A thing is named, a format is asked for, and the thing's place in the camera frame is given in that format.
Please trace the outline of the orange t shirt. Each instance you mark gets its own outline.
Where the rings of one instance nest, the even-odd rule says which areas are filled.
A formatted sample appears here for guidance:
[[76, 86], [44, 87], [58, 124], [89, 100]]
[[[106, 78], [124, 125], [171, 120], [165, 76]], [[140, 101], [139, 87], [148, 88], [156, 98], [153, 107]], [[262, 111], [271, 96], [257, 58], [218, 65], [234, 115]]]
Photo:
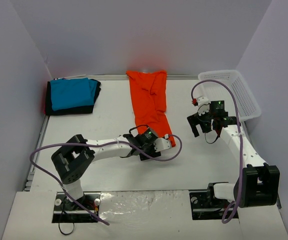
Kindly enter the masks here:
[[152, 128], [159, 137], [172, 131], [166, 116], [167, 111], [167, 72], [160, 70], [153, 73], [128, 70], [134, 122], [137, 131], [146, 131], [145, 125]]

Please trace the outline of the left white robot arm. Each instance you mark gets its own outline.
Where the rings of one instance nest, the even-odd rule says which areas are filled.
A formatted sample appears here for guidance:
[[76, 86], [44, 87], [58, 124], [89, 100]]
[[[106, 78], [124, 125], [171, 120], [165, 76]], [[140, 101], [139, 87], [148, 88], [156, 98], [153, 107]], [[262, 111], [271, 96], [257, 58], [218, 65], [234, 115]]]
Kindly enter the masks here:
[[69, 194], [66, 203], [73, 209], [79, 209], [85, 203], [80, 178], [92, 162], [138, 155], [143, 161], [149, 157], [160, 157], [161, 151], [171, 146], [167, 139], [158, 137], [150, 127], [136, 136], [129, 132], [114, 139], [92, 140], [94, 147], [72, 146], [73, 143], [86, 144], [87, 141], [81, 134], [74, 135], [67, 141], [68, 145], [63, 145], [51, 156], [63, 189]]

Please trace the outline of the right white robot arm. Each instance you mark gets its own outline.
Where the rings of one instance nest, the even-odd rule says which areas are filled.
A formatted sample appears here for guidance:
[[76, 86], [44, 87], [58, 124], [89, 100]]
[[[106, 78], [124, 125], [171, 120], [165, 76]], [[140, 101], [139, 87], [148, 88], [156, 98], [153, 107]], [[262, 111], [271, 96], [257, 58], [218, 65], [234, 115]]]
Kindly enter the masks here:
[[213, 207], [223, 200], [236, 201], [241, 190], [240, 208], [275, 205], [278, 198], [280, 171], [277, 166], [269, 165], [253, 148], [244, 135], [244, 130], [236, 116], [229, 116], [223, 100], [210, 101], [201, 96], [192, 101], [197, 112], [187, 117], [195, 137], [199, 136], [197, 127], [204, 134], [216, 132], [237, 162], [242, 165], [242, 175], [236, 183], [209, 183], [206, 190], [206, 202]]

